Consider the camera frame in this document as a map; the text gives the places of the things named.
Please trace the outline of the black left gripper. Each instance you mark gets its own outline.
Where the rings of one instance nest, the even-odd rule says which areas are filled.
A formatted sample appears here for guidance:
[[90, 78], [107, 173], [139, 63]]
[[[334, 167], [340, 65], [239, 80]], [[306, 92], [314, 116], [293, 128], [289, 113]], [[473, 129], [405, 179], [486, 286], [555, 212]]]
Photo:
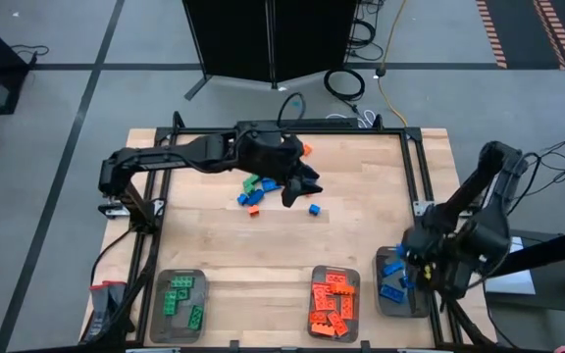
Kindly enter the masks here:
[[282, 190], [285, 207], [291, 207], [299, 196], [323, 191], [313, 181], [320, 175], [301, 161], [304, 146], [295, 134], [273, 125], [236, 125], [235, 132], [235, 166], [260, 177], [287, 182]]

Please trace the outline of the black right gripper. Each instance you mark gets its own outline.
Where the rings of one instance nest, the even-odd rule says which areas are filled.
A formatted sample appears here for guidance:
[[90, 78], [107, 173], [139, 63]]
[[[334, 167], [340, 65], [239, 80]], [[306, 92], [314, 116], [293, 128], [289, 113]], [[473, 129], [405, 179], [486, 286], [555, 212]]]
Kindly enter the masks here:
[[474, 266], [456, 247], [454, 237], [418, 222], [404, 231], [403, 262], [410, 281], [412, 314], [429, 314], [431, 292], [442, 297], [464, 297]]

